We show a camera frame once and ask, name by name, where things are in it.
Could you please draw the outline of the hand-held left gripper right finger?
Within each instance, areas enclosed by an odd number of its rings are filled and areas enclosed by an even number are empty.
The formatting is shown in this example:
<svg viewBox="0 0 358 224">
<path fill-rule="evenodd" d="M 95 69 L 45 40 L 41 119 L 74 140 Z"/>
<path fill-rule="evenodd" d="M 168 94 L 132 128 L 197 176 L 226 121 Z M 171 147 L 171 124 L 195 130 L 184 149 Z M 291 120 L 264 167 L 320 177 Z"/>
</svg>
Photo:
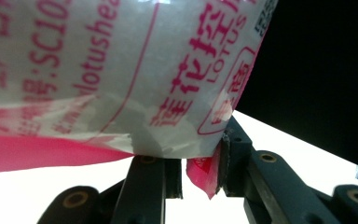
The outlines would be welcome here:
<svg viewBox="0 0 358 224">
<path fill-rule="evenodd" d="M 245 173 L 252 150 L 252 140 L 231 117 L 221 138 L 218 168 L 218 186 L 228 197 L 245 196 Z"/>
</svg>

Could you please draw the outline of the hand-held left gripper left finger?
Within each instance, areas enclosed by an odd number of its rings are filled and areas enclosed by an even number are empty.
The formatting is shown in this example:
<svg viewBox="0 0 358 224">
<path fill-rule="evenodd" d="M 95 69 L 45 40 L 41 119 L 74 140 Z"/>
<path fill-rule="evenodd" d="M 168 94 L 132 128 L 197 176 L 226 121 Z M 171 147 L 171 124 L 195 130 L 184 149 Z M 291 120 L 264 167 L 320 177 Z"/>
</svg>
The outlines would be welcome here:
<svg viewBox="0 0 358 224">
<path fill-rule="evenodd" d="M 179 159 L 165 160 L 165 189 L 167 199 L 182 199 L 182 163 Z"/>
</svg>

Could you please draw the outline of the pink and white sugar bag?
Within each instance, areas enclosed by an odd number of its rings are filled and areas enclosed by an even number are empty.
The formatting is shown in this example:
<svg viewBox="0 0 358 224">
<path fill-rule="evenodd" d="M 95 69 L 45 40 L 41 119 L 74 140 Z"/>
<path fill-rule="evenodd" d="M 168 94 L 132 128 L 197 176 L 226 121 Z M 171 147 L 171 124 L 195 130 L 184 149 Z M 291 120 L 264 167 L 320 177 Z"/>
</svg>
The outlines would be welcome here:
<svg viewBox="0 0 358 224">
<path fill-rule="evenodd" d="M 279 0 L 0 0 L 0 172 L 217 149 Z"/>
</svg>

